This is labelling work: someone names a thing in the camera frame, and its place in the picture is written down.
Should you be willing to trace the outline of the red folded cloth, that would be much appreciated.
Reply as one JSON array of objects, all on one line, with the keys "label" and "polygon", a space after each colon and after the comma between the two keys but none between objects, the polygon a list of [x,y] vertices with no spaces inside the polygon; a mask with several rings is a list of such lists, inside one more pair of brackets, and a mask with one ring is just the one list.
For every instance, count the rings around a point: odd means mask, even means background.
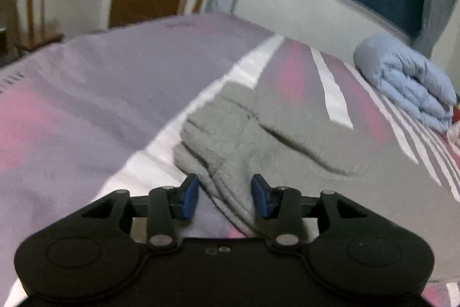
[{"label": "red folded cloth", "polygon": [[459,106],[455,106],[454,109],[453,109],[453,119],[452,119],[452,122],[453,123],[456,123],[460,121],[460,108]]}]

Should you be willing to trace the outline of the grey knit pants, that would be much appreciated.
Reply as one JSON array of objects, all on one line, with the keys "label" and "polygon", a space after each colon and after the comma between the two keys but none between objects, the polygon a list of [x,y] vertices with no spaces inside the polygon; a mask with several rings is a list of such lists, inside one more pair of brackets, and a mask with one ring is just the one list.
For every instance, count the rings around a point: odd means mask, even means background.
[{"label": "grey knit pants", "polygon": [[379,143],[268,87],[228,83],[185,120],[175,165],[199,176],[215,205],[247,235],[271,236],[256,215],[250,182],[306,196],[333,190],[425,239],[433,281],[459,278],[459,204],[395,140]]}]

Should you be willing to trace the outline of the folded pink white blanket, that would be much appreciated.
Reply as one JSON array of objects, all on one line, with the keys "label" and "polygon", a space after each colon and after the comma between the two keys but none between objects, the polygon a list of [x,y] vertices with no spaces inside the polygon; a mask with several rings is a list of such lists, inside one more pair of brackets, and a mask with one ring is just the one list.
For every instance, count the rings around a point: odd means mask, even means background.
[{"label": "folded pink white blanket", "polygon": [[448,143],[452,149],[459,153],[460,150],[460,121],[456,121],[451,125],[446,133]]}]

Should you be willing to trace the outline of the striped purple pink bedsheet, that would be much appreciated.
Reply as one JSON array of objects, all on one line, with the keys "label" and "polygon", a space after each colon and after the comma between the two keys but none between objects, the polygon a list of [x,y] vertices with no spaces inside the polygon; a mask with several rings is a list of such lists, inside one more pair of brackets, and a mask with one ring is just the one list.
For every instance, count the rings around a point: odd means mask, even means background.
[{"label": "striped purple pink bedsheet", "polygon": [[1,304],[25,293],[13,266],[36,231],[116,189],[143,196],[184,176],[172,150],[188,115],[229,81],[266,79],[333,124],[392,144],[459,197],[459,156],[329,54],[229,16],[144,22],[54,44],[1,71]]}]

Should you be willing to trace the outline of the folded light blue duvet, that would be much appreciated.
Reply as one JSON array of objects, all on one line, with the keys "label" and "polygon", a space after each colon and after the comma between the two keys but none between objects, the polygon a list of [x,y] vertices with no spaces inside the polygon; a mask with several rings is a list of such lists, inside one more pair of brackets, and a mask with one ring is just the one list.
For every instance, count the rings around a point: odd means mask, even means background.
[{"label": "folded light blue duvet", "polygon": [[364,39],[353,62],[368,83],[426,127],[445,132],[451,126],[457,97],[450,79],[398,38],[377,34]]}]

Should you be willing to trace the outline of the wooden chair at left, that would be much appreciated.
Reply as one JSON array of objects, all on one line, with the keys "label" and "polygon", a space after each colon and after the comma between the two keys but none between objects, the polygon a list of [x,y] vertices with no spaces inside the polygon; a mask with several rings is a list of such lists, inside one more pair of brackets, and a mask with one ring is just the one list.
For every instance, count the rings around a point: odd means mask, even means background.
[{"label": "wooden chair at left", "polygon": [[65,34],[58,31],[47,30],[45,22],[45,0],[39,0],[38,17],[34,12],[34,0],[25,0],[25,29],[20,26],[19,0],[14,1],[14,15],[16,17],[16,38],[14,46],[18,57],[30,54],[50,44],[58,44],[64,41]]}]

